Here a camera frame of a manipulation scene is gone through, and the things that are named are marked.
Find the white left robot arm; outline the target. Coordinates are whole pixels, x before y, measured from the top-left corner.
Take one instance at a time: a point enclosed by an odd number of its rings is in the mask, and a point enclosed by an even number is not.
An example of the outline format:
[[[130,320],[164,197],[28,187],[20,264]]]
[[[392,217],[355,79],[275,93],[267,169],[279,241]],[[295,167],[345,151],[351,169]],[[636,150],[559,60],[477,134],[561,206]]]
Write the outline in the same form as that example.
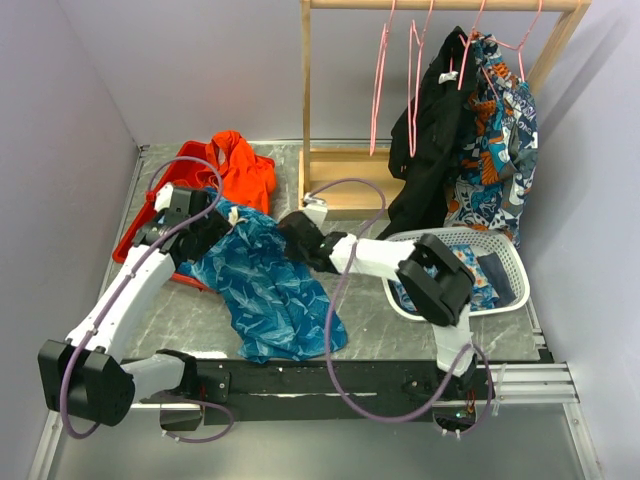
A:
[[[50,410],[65,420],[115,426],[140,400],[161,393],[179,402],[199,397],[193,356],[161,349],[139,361],[123,358],[129,336],[162,286],[231,231],[217,209],[221,199],[205,189],[167,184],[159,190],[154,215],[135,232],[119,273],[94,308],[65,340],[48,340],[39,350]]]

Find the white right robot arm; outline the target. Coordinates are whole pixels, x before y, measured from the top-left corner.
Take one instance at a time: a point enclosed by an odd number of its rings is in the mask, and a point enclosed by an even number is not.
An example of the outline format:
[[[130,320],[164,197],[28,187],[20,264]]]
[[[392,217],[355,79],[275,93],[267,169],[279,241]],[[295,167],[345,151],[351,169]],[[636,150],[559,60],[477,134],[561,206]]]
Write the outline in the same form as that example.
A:
[[[302,211],[277,224],[285,255],[317,272],[359,274],[400,284],[436,340],[438,387],[449,398],[473,389],[477,354],[469,316],[475,278],[437,236],[414,241],[360,239],[345,232],[323,234]]]

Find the blue leaf-print shorts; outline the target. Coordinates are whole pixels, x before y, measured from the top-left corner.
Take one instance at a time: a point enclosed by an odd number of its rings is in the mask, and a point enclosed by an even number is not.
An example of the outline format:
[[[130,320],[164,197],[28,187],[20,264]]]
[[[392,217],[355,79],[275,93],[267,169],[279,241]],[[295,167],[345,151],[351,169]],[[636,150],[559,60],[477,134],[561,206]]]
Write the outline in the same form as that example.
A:
[[[222,296],[242,340],[238,354],[260,364],[323,355],[330,299],[306,265],[285,256],[276,221],[225,198],[216,211],[231,231],[178,272]]]

